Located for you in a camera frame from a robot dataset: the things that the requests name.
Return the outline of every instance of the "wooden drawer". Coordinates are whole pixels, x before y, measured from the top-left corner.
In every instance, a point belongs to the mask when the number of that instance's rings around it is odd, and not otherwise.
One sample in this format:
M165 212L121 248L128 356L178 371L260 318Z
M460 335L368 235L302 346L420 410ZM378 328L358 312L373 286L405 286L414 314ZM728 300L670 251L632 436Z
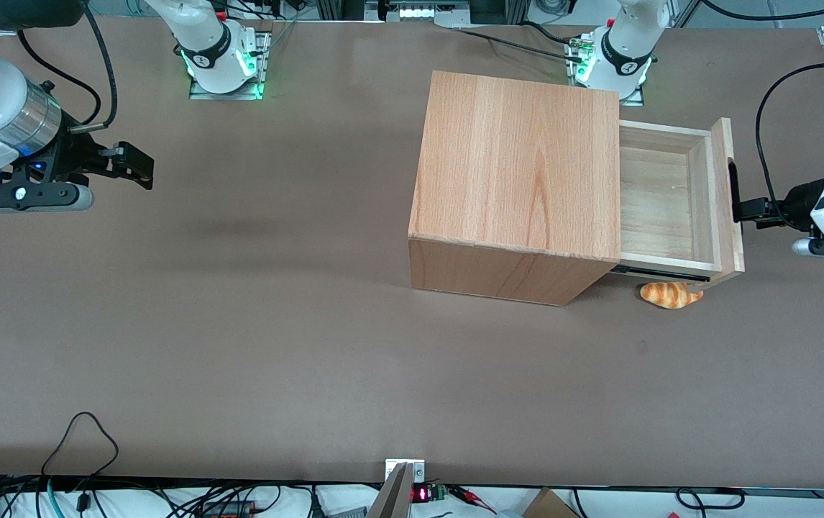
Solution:
M711 131L620 122L620 265L712 286L744 272L731 219L731 124Z
M619 121L616 92L435 72L409 217L412 286L566 304L611 271L743 271L728 120Z

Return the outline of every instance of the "croissant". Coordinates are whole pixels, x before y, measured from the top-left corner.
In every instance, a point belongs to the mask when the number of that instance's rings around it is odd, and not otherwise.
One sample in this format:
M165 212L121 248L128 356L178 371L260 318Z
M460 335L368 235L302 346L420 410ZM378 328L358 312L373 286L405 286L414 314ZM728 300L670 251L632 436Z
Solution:
M639 289L639 295L665 309L681 309L702 298L702 292L690 293L685 282L649 282Z

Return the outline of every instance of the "wood grain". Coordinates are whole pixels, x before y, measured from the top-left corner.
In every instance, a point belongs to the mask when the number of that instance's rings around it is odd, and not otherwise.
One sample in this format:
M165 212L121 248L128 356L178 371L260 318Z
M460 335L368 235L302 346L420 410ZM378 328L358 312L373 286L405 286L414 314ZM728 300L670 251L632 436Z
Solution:
M435 72L409 232L619 259L615 93Z
M412 286L510 301L565 305L615 265L575 257L409 240Z
M728 180L728 162L735 158L731 143L731 120L722 118L710 131L715 171L715 223L718 226L721 273L711 282L697 288L709 288L744 272L744 244L741 242L741 223L731 219L731 181Z
M730 145L727 119L712 131L620 122L622 265L708 276L702 288L743 271Z
M620 257L615 92L435 72L412 286L564 304Z

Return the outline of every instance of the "brown table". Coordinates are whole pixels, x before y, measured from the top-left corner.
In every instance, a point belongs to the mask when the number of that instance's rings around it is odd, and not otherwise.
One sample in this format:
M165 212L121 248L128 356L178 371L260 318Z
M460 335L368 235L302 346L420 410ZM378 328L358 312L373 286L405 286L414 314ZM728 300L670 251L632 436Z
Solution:
M747 227L747 273L681 312L621 276L565 308L408 287L432 70L561 82L560 63L423 24L306 23L264 101L189 101L160 20L102 26L120 110L96 138L152 154L156 187L93 178L90 211L0 215L0 472L37 472L85 409L120 475L375 480L415 455L469 483L824 488L824 261L789 251L796 232ZM107 92L86 25L30 39ZM86 114L14 39L0 53ZM730 117L743 195L763 196L754 111L824 61L814 32L670 30L658 55L623 118ZM780 88L766 151L781 194L824 176L824 71ZM100 457L84 423L54 470Z

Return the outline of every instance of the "cable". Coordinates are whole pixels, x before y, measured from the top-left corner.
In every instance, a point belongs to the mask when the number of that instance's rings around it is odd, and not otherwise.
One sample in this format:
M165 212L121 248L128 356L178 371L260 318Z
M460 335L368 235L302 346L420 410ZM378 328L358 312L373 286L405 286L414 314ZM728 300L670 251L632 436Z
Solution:
M93 86L87 85L80 79L74 78L74 76L71 76L69 73L66 73L63 70L57 68L57 66L51 65L51 63L45 61L45 59L38 55L38 53L35 52L35 49L33 49L32 46L28 43L28 40L25 39L25 33L21 30L17 32L17 37L19 38L19 42L22 44L22 48L25 49L25 52L28 53L31 59L34 59L35 62L38 63L38 65L44 66L44 68L50 70L53 73L56 73L58 76L61 76L61 78L67 79L74 85L80 86L80 88L84 89L84 91L89 92L89 95L93 96L93 101L96 102L96 105L94 105L93 108L93 114L91 114L89 117L86 117L86 120L80 122L80 124L89 124L89 122L92 122L93 119L96 118L96 115L99 115L99 110L102 109L102 98L99 97L99 92L97 92L93 88Z
M27 480L19 486L19 488L17 489L17 492L15 492L15 495L12 496L11 501L10 501L10 499L4 498L5 501L6 501L6 507L4 508L4 511L2 512L2 514L0 514L0 518L6 518L6 516L8 514L12 514L12 512L14 512L12 510L15 509L15 508L12 507L12 504L15 504L15 501L17 501L17 499L19 499L19 495L22 494L23 490L25 489L25 485L27 485L28 482L29 481Z
M280 34L278 34L278 38L275 38L273 42L271 42L271 44L268 45L268 52L271 52L271 49L274 49L275 45L277 45L277 43L280 42L281 39L283 39L284 36L293 29L294 24L297 23L297 19L299 19L299 17L301 16L303 16L303 12L301 11L297 11L297 14L294 14L294 18L290 20L290 24L288 24L287 27L284 27L284 30Z
M576 488L572 488L572 495L575 496L575 507L579 508L579 516L581 518L587 518L584 508L582 507L582 499L579 498L579 491Z
M750 16L750 14L732 13L731 11L722 9L722 7L717 6L717 4L714 4L709 0L700 0L700 3L704 4L704 6L709 7L709 9L712 9L719 14L724 14L724 16L731 17L731 19L743 19L746 21L777 21L787 19L807 19L807 17L816 17L820 16L820 14L824 14L824 9L818 9L817 11L807 11L804 13L776 14L776 16L769 17L753 17Z
M255 14L255 16L260 17L260 19L264 19L264 17L274 17L275 16L272 13L260 13L257 10L252 9L252 7L248 7L245 4L245 2L240 2L242 7L231 6L231 4L228 4L226 2L222 2L221 0L208 0L208 2L211 2L212 4L214 4L214 6L223 7L224 9L232 9L234 11L239 11L241 13Z
M112 443L112 449L114 450L112 458L109 459L109 462L104 463L102 466L100 466L99 469L96 469L96 471L94 471L89 476L89 478L93 478L93 476L96 476L96 475L102 473L103 469L108 468L110 465L112 465L113 462L116 461L117 458L119 458L119 453L120 453L119 443L115 442L115 439L113 439L112 436L109 435L108 432L106 432L106 429L104 429L104 427L102 427L102 423L99 422L99 418L96 417L96 415L94 415L92 412L86 412L86 411L77 412L77 414L75 416L73 416L72 419L70 419L70 424L67 425L67 430L64 430L64 435L63 435L63 437L60 438L60 442L58 442L57 447L54 448L53 452L51 452L51 455L48 455L47 459L45 459L45 462L42 463L42 465L41 465L41 475L42 476L50 476L45 471L46 468L47 468L48 463L50 463L51 459L53 459L54 456L57 455L58 452L60 452L60 449L63 448L64 442L66 442L66 440L67 440L67 436L70 435L70 430L73 429L73 424L75 424L76 420L80 419L80 417L82 417L82 416L88 416L88 417L90 417L90 419L92 419L96 423L96 426L99 427L99 432L102 432L102 435L104 436L104 438L106 438L107 440L109 440L110 443Z
M799 75L799 73L808 72L809 70L817 70L819 68L824 68L824 63L816 63L815 65L806 65L802 68L797 68L796 70L787 73L787 75L782 76L782 78L777 79L777 82L774 83L773 86L770 86L770 89L768 89L766 94L764 94L764 98L761 99L760 106L757 108L757 118L754 120L754 139L757 143L757 157L760 158L761 167L764 169L764 181L766 181L767 193L770 195L770 203L773 204L774 211L776 211L779 219L785 223L786 226L792 227L796 230L799 230L799 227L796 227L795 224L789 220L789 217L784 216L783 211L779 208L779 201L777 200L777 195L773 190L773 181L770 180L770 170L767 168L766 158L764 157L764 144L760 137L760 127L761 121L763 121L764 118L764 107L766 107L767 99L770 99L770 94L776 91L777 87L783 84L783 82L787 79Z
M57 499L54 498L54 488L51 486L50 478L47 480L47 499L51 502L51 507L54 508L54 514L56 514L58 518L65 518L63 511L60 510Z
M451 30L454 30L455 32L461 32L461 33L464 33L464 34L469 34L470 36L475 36L477 38L482 38L484 40L489 40L490 42L496 42L496 43L501 43L502 45L508 45L508 46L514 47L516 49L526 50L526 52L538 53L538 55L548 55L548 56L554 57L556 59L561 59L561 60L564 60L564 61L574 61L576 63L582 61L582 59L580 59L580 57L577 57L577 56L560 55L560 53L551 53L551 52L549 52L549 50L534 49L534 47L528 47L527 45L521 45L521 43L508 42L507 40L502 40L500 38L495 38L495 36L489 36L487 34L479 34L478 32L469 32L469 30L463 30L463 29L451 29Z
M557 36L554 36L553 33L548 32L548 30L546 30L546 27L541 26L539 23L534 23L529 19L523 20L523 22L521 22L521 25L533 27L534 29L539 30L540 33L543 34L543 36L546 36L547 39L553 40L556 43L562 43L563 45L567 45L569 44L570 40L577 38L577 36L572 36L570 38L559 38Z
M492 509L492 506L485 503L484 499L479 498L477 494L469 491L469 489L464 489L462 486L458 486L457 484L444 484L444 488L447 489L449 495L459 499L459 501L464 502L464 504L485 509L485 511L489 511L491 514L498 514L494 509Z
M92 493L93 500L96 501L96 507L99 508L99 514L102 514L102 518L109 518L109 515L106 514L106 510L102 508L102 502L99 501L99 495L96 494L96 490L93 489Z
M117 112L119 112L119 88L117 88L115 84L115 70L112 68L109 49L106 48L106 41L102 38L102 32L99 30L99 24L96 23L96 17L93 16L93 12L89 10L89 7L84 7L83 13L86 14L86 19L89 20L89 27L92 27L93 34L96 36L96 43L99 44L99 52L102 53L102 61L104 65L106 65L106 74L109 76L109 90L112 94L112 105L109 108L109 117L102 122L102 127L107 128L115 121L115 116Z
M697 502L696 504L688 504L688 502L684 501L681 498L681 494L688 494L694 497L694 500ZM674 492L674 497L677 499L678 504L681 504L685 508L691 509L692 511L699 511L700 516L702 518L707 518L705 512L707 509L711 509L711 511L732 511L732 509L740 508L744 505L744 492L736 492L735 493L739 500L735 502L735 504L729 505L707 505L702 503L702 499L699 498L697 492L693 491L691 488L678 488L677 491Z

